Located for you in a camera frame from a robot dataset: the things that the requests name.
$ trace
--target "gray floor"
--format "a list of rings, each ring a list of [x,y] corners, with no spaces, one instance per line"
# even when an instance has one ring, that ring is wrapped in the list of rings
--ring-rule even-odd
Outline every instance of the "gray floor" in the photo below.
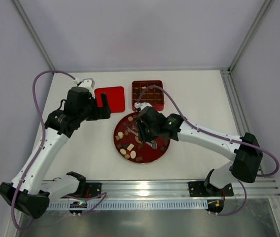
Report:
[[[226,200],[224,212],[241,200]],[[26,225],[29,218],[23,218]],[[47,211],[18,237],[279,237],[267,199],[249,200],[245,209],[229,217],[205,210],[102,211],[83,217]]]

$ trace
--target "gray wall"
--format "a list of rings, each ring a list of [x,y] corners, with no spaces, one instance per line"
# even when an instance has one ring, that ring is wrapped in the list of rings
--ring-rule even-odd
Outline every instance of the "gray wall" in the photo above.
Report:
[[[280,0],[276,0],[233,76],[261,145],[280,160]],[[272,160],[265,156],[269,170]],[[276,175],[280,187],[280,171]]]
[[[20,0],[55,68],[83,72],[228,67],[262,2]]]
[[[8,0],[0,0],[0,183],[10,182],[30,155],[38,129],[32,80],[47,66]],[[52,75],[38,83],[43,104]],[[0,235],[9,206],[0,197]]]

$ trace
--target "slotted metal strip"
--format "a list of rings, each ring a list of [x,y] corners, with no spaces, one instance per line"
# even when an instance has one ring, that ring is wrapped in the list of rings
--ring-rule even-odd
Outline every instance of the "slotted metal strip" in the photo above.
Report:
[[[99,200],[87,202],[86,208],[71,207],[73,200],[59,200],[49,204],[47,210],[84,210],[94,207]],[[104,200],[97,210],[185,210],[207,209],[207,200]]]

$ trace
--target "red tray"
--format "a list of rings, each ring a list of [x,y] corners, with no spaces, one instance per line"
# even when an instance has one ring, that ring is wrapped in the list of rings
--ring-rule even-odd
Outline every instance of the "red tray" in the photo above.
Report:
[[[137,102],[144,87],[150,85],[157,85],[163,88],[163,84],[160,80],[137,80],[132,82],[132,109],[135,109],[135,103]],[[157,111],[164,109],[164,93],[157,88],[151,88],[147,90],[141,98],[141,102],[150,103]]]
[[[137,142],[136,138],[138,138],[134,133],[138,133],[137,128],[136,128],[136,119],[138,116],[138,112],[129,114],[125,117],[123,117],[123,119],[117,124],[115,130],[114,130],[114,144],[115,147],[118,151],[118,153],[124,158],[126,159],[121,153],[120,153],[120,149],[125,149],[127,154],[130,155],[130,151],[127,150],[127,146],[130,144],[133,144],[134,147],[132,149],[132,151],[136,152],[136,158],[132,159],[132,158],[128,158],[127,160],[131,161],[131,162],[135,162],[135,163],[149,163],[152,161],[157,160],[158,158],[160,158],[168,149],[169,144],[170,144],[170,140],[165,140],[162,137],[159,137],[157,139],[155,139],[156,145],[157,145],[157,149],[153,149],[150,147],[150,145],[146,144],[146,143],[139,143]],[[118,135],[118,132],[123,132],[124,136],[123,138],[117,140],[115,136]]]
[[[101,94],[107,95],[108,105],[112,113],[125,111],[125,90],[122,86],[98,88],[95,90],[97,105],[103,106]]]

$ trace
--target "round red tray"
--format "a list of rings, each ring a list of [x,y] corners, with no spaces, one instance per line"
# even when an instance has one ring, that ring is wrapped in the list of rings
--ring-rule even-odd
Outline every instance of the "round red tray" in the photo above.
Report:
[[[117,124],[115,131],[114,131],[114,144],[118,151],[118,153],[124,158],[129,161],[135,162],[135,163],[149,163],[152,161],[157,160],[160,158],[168,149],[170,140],[166,140],[162,137],[159,137],[155,139],[156,142],[156,149],[153,149],[149,144],[147,143],[139,143],[137,141],[136,134],[138,133],[137,127],[136,127],[136,120],[138,117],[138,112],[131,113],[125,117]],[[124,136],[122,138],[117,139],[118,133],[122,132]],[[127,147],[133,144],[134,147],[128,151]],[[127,154],[130,155],[131,151],[136,152],[136,157],[134,159],[132,158],[125,158],[124,155],[120,153],[120,149],[125,149]]]

